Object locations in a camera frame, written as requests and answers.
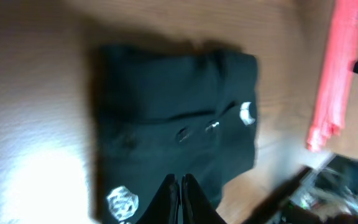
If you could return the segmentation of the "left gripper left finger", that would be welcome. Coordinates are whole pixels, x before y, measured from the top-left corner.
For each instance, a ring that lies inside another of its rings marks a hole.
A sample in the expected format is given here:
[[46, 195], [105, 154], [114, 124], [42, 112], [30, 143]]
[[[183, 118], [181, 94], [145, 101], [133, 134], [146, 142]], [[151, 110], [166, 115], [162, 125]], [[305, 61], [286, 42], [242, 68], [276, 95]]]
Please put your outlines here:
[[168, 174], [136, 224], [177, 224], [181, 201], [174, 174]]

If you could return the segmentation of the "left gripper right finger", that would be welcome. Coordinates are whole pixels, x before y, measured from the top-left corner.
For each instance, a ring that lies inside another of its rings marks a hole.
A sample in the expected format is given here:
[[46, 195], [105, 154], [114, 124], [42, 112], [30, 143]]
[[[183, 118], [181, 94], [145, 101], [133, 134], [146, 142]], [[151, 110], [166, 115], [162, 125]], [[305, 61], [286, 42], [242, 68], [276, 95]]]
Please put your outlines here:
[[191, 174], [181, 180], [181, 203], [183, 224], [226, 224]]

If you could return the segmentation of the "black t-shirt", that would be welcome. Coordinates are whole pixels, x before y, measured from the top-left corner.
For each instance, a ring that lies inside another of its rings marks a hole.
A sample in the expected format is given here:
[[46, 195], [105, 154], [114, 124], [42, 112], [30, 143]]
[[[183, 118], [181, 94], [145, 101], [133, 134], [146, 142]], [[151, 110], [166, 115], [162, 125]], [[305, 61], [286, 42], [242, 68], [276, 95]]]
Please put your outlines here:
[[105, 45], [98, 106], [103, 223], [135, 223], [164, 178], [191, 174], [213, 208], [254, 167], [257, 58], [235, 50], [169, 55]]

